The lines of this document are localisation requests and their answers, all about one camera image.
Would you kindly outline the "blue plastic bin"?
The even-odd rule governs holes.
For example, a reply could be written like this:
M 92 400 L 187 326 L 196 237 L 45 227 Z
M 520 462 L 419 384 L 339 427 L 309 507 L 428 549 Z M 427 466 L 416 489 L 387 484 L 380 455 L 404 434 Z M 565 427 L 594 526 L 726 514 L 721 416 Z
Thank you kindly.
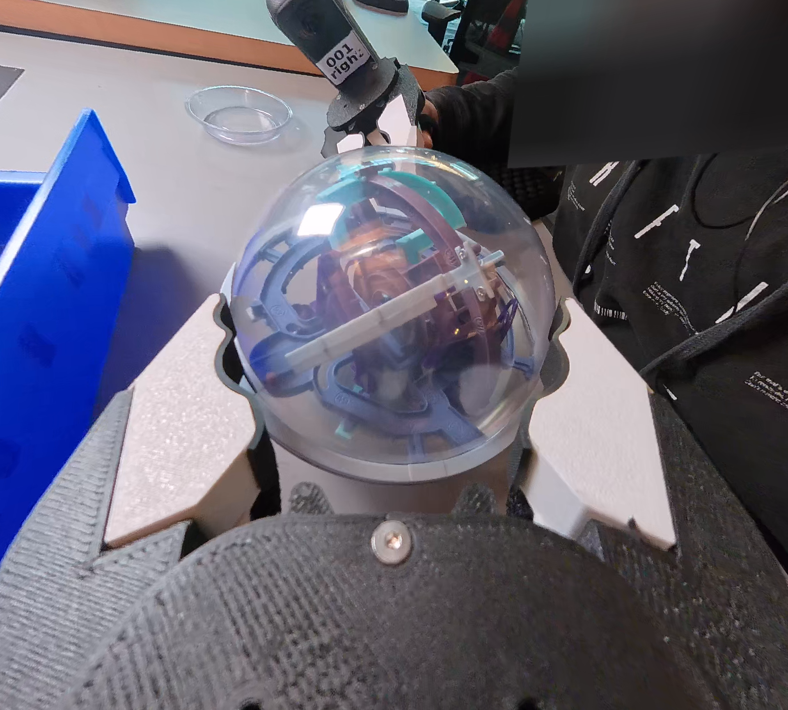
M 135 196 L 93 110 L 45 173 L 1 177 L 1 555 L 93 417 Z

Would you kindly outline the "person's right forearm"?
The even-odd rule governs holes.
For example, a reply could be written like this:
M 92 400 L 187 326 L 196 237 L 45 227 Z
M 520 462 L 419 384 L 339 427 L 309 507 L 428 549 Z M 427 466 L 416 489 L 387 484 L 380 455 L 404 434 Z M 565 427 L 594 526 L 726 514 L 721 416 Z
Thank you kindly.
M 517 68 L 486 81 L 434 88 L 425 94 L 419 122 L 429 149 L 478 169 L 508 169 Z

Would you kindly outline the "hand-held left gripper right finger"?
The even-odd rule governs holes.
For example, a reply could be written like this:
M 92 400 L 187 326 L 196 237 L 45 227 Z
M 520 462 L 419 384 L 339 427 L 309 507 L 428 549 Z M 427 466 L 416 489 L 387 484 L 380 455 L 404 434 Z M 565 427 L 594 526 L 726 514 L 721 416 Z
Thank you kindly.
M 576 300 L 560 311 L 527 425 L 534 523 L 578 540 L 598 522 L 667 551 L 677 538 L 648 386 Z

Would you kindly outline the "clear plastic maze ball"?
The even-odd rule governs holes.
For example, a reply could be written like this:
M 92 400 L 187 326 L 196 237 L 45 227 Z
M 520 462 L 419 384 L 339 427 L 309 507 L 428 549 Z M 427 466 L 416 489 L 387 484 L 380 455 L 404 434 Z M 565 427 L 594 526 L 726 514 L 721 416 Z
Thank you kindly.
M 229 307 L 271 441 L 386 486 L 479 467 L 511 444 L 556 311 L 545 246 L 488 175 L 368 146 L 265 212 Z

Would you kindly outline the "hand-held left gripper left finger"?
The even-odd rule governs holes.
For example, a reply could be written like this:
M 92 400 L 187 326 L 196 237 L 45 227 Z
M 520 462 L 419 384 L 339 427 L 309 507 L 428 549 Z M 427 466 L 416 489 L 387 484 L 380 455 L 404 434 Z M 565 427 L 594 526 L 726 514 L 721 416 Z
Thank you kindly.
M 107 546 L 182 522 L 213 538 L 280 512 L 273 446 L 243 382 L 222 295 L 205 300 L 128 390 Z

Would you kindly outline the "clear plastic dish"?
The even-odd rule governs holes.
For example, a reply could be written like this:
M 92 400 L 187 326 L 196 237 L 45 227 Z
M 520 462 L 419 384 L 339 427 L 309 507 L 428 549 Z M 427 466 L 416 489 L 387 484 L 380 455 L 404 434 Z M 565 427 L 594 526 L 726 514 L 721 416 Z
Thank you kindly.
M 204 87 L 184 102 L 188 115 L 215 140 L 235 146 L 268 144 L 292 119 L 289 104 L 253 87 Z

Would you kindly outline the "black printed hoodie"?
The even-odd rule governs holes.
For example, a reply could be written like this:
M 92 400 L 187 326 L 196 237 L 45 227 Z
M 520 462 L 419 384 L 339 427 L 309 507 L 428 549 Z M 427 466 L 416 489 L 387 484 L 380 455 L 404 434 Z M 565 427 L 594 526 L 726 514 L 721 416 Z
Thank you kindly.
M 786 568 L 787 151 L 572 165 L 574 297 L 681 420 Z

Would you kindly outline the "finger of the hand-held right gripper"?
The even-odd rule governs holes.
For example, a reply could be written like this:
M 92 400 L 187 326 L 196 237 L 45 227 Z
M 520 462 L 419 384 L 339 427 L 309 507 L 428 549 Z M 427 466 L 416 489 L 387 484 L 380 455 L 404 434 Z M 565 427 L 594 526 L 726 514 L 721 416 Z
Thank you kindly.
M 419 128 L 410 119 L 406 105 L 387 105 L 369 134 L 373 146 L 419 147 Z

